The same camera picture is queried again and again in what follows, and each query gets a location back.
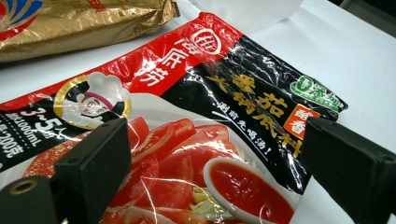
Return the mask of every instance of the brand logo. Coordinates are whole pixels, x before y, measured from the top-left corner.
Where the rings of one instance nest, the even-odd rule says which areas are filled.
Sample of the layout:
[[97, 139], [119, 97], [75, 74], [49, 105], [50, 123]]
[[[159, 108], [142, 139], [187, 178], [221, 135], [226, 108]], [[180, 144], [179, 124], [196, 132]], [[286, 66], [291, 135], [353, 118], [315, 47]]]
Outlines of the brand logo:
[[0, 41], [9, 39], [26, 29], [43, 6], [40, 0], [0, 0]]
[[202, 29], [191, 36], [192, 42], [203, 52], [217, 55], [221, 51], [221, 40], [211, 29]]
[[344, 107], [333, 92], [328, 92], [325, 87], [316, 83], [311, 77], [300, 77], [290, 84], [290, 88], [294, 94], [333, 111], [339, 112], [340, 108]]

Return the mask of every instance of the white bowl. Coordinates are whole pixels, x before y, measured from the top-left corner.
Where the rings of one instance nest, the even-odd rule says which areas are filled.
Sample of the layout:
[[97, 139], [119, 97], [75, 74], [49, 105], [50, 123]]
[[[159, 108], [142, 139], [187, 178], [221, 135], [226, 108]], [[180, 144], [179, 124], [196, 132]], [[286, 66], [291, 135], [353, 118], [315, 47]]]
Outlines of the white bowl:
[[298, 202], [299, 202], [299, 195], [283, 188], [280, 186], [274, 178], [268, 173], [264, 174], [262, 173], [259, 169], [255, 168], [254, 166], [245, 163], [243, 161], [235, 160], [235, 159], [230, 159], [230, 158], [215, 158], [213, 160], [210, 160], [204, 167], [204, 180], [206, 183], [206, 186], [208, 187], [209, 191], [213, 195], [213, 197], [218, 201], [218, 203], [226, 209], [231, 215], [234, 217], [246, 222], [246, 223], [273, 223], [269, 220], [264, 220], [263, 218], [254, 216], [250, 214], [247, 211], [242, 210], [241, 208], [237, 207], [235, 204], [238, 204], [238, 202], [234, 201], [234, 203], [227, 201], [225, 197], [223, 197], [219, 193], [219, 189], [216, 188], [213, 179], [211, 177], [210, 171], [213, 169], [214, 165], [220, 165], [222, 164], [223, 166], [225, 164], [231, 164], [234, 166], [234, 168], [238, 169], [238, 172], [245, 172], [244, 174], [252, 173], [265, 183], [267, 183], [272, 189], [274, 189], [280, 196], [285, 199], [285, 201], [290, 205], [292, 212], [294, 213], [294, 209], [296, 208]]

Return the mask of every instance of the plastic packaging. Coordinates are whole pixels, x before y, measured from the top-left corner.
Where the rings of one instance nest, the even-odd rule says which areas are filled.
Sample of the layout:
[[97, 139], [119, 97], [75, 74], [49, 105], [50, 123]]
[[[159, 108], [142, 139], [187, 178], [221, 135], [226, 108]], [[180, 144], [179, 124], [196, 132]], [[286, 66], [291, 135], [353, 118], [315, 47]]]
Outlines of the plastic packaging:
[[291, 16], [304, 0], [190, 0], [202, 11], [216, 14], [243, 33]]
[[288, 223], [310, 178], [299, 162], [307, 118], [337, 120], [346, 108], [314, 78], [201, 13], [0, 104], [0, 171], [51, 176], [56, 158], [87, 132], [124, 117], [133, 166], [103, 223]]

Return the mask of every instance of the clamp jaw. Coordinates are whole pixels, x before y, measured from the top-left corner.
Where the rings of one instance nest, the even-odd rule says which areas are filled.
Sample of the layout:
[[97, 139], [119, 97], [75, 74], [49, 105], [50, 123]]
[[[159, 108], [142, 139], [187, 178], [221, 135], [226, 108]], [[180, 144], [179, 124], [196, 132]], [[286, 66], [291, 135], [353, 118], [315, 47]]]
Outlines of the clamp jaw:
[[131, 166], [126, 119], [97, 127], [54, 165], [0, 191], [0, 223], [99, 223]]
[[301, 163], [356, 223], [396, 215], [396, 155], [328, 119], [309, 118]]

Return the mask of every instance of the gold packaging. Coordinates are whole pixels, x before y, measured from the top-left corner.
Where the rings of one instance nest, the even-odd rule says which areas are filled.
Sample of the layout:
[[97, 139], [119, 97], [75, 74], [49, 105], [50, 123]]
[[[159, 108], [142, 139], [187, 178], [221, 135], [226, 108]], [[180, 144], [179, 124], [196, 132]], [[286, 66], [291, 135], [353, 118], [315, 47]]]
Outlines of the gold packaging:
[[0, 0], [0, 63], [120, 43], [178, 16], [176, 0]]

